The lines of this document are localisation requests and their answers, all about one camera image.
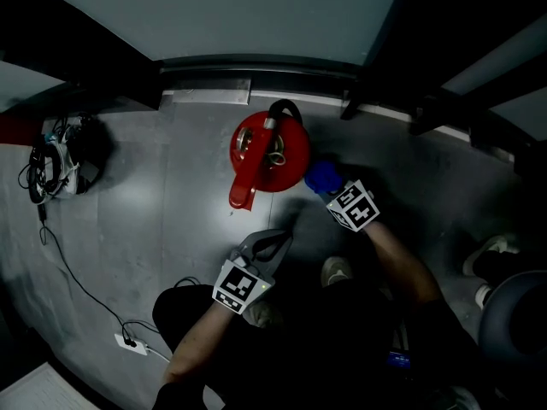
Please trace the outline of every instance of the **shoe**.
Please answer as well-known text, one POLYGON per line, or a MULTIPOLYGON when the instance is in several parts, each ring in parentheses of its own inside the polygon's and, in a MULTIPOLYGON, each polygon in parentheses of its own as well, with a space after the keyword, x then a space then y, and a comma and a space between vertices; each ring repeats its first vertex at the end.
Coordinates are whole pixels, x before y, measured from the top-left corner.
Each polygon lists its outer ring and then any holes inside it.
POLYGON ((517 248, 511 248, 509 247, 509 242, 507 237, 505 236, 495 236, 492 238, 489 238, 485 241, 485 243, 475 250, 464 262, 462 267, 462 272, 464 275, 467 275, 469 277, 475 276, 473 272, 473 266, 475 262, 479 259, 481 255, 483 255, 486 251, 494 251, 498 252, 499 254, 503 252, 509 252, 510 254, 518 254, 519 250, 517 248))
POLYGON ((284 320, 281 312, 272 304, 259 301, 243 311, 243 317, 249 325, 257 328, 283 328, 284 320))
POLYGON ((321 285, 327 287, 345 279, 353 279, 350 263, 339 256, 327 258, 321 269, 321 285))
POLYGON ((482 284, 475 293, 475 302, 477 302, 481 310, 485 308, 486 301, 488 301, 493 290, 494 288, 491 285, 482 284))

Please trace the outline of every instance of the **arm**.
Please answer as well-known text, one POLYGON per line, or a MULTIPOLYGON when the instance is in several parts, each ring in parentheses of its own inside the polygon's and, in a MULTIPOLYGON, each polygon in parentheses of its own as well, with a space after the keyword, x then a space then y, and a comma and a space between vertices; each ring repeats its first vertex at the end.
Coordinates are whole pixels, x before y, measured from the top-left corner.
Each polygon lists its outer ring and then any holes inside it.
POLYGON ((163 382, 177 383, 199 371, 210 360, 235 313, 213 302, 209 310, 186 333, 169 362, 163 382))
POLYGON ((385 225, 372 222, 363 230, 373 242, 388 284, 396 296, 409 304, 410 312, 429 301, 443 299, 429 269, 385 225))

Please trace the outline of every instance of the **electrical outlet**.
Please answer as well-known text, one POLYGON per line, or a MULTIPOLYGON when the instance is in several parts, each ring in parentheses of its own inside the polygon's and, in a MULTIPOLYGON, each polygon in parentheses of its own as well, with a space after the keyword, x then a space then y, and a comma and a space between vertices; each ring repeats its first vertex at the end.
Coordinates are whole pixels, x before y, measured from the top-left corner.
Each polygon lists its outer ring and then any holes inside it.
POLYGON ((146 343, 144 343, 142 340, 137 340, 132 338, 132 340, 137 344, 135 348, 130 345, 126 345, 126 343, 123 340, 123 337, 120 334, 114 334, 114 337, 116 338, 116 342, 124 349, 129 349, 132 352, 136 352, 137 354, 141 355, 148 355, 148 351, 146 350, 146 343))

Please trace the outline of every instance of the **gray floor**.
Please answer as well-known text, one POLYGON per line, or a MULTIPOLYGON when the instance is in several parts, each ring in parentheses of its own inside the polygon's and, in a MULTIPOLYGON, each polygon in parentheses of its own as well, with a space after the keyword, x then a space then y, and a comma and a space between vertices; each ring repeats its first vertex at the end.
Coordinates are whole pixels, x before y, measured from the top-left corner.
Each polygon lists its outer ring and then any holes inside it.
MULTIPOLYGON (((161 112, 106 114, 116 151, 101 184, 85 196, 47 206, 48 225, 84 286, 124 318, 151 320, 156 297, 184 276, 214 282, 229 249, 253 231, 292 226, 288 261, 308 268, 365 240, 338 226, 304 183, 276 195, 257 193, 252 212, 233 211, 232 132, 272 99, 249 106, 171 104, 161 112)), ((436 132, 413 138, 401 121, 299 103, 315 153, 368 167, 386 201, 392 227, 432 269, 463 326, 476 337, 480 281, 457 265, 476 241, 516 231, 521 181, 512 167, 436 132)), ((150 408, 164 361, 117 347, 115 319, 69 279, 55 247, 38 238, 36 208, 16 181, 29 148, 0 145, 0 271, 17 310, 58 357, 124 409, 150 408)), ((365 270, 367 262, 354 262, 365 270)), ((184 314, 185 306, 180 306, 184 314)), ((167 354, 159 336, 134 328, 167 354)))

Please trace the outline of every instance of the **power strip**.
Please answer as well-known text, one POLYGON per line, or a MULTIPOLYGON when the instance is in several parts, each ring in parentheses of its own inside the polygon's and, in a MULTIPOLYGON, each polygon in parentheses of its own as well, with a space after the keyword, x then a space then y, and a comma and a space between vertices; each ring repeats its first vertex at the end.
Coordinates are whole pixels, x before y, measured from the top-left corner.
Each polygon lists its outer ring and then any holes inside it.
POLYGON ((142 340, 132 338, 131 340, 136 343, 136 346, 133 347, 130 345, 126 345, 123 337, 120 334, 114 334, 114 337, 116 338, 116 342, 120 345, 121 348, 129 349, 130 351, 136 352, 137 354, 148 355, 148 351, 146 350, 146 343, 144 343, 142 340))

